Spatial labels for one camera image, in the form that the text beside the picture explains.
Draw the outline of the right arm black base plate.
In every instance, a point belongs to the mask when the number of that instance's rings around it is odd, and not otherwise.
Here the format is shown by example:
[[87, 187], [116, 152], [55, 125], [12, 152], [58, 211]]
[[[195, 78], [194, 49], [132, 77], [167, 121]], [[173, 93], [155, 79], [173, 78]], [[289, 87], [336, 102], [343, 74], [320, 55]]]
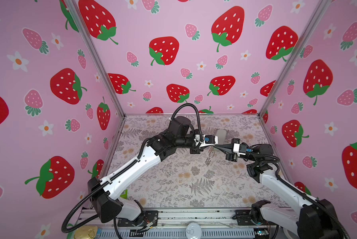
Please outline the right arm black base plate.
[[250, 213], [251, 210], [236, 210], [232, 219], [236, 220], [239, 226], [261, 226], [262, 222], [254, 221]]

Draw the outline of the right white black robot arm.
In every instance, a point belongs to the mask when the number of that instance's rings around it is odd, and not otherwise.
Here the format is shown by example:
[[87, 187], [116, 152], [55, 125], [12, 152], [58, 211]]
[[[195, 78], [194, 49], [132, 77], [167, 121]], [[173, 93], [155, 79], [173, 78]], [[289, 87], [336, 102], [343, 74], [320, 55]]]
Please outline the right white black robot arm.
[[242, 158], [251, 161], [247, 171], [251, 178], [277, 194], [292, 211], [280, 209], [262, 200], [252, 205], [254, 222], [269, 221], [297, 235], [300, 239], [348, 239], [350, 236], [337, 218], [328, 200], [319, 200], [283, 179], [280, 159], [269, 144], [249, 146], [246, 143], [217, 144], [229, 161]]

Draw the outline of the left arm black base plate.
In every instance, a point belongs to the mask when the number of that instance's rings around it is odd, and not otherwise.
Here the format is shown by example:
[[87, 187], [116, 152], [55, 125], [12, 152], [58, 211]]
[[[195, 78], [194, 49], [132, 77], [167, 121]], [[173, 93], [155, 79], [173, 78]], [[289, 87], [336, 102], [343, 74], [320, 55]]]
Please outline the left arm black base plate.
[[118, 227], [154, 227], [158, 222], [159, 211], [147, 210], [143, 211], [135, 220], [130, 221], [128, 219], [118, 219]]

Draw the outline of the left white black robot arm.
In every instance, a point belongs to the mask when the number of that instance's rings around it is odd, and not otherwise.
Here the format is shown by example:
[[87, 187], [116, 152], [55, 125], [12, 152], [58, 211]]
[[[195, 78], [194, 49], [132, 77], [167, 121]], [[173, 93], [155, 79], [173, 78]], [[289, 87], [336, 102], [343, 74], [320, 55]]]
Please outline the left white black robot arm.
[[177, 148], [188, 148], [190, 153], [201, 153], [203, 148], [215, 145], [215, 135], [203, 135], [193, 129], [191, 121], [178, 116], [158, 135], [143, 141], [139, 154], [115, 172], [88, 182], [89, 200], [98, 218], [107, 223], [117, 217], [140, 223], [145, 215], [141, 204], [120, 196], [127, 187], [150, 168], [175, 154]]

